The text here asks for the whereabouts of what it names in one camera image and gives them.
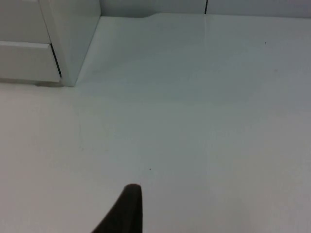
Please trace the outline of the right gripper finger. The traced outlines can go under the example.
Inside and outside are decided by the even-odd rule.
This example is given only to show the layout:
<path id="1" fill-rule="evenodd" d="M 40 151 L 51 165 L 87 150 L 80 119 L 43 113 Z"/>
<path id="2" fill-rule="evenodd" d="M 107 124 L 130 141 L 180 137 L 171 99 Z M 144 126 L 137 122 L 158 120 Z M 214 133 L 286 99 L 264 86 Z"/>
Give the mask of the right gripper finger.
<path id="1" fill-rule="evenodd" d="M 143 201 L 139 184 L 128 184 L 93 230 L 94 233 L 142 233 Z"/>

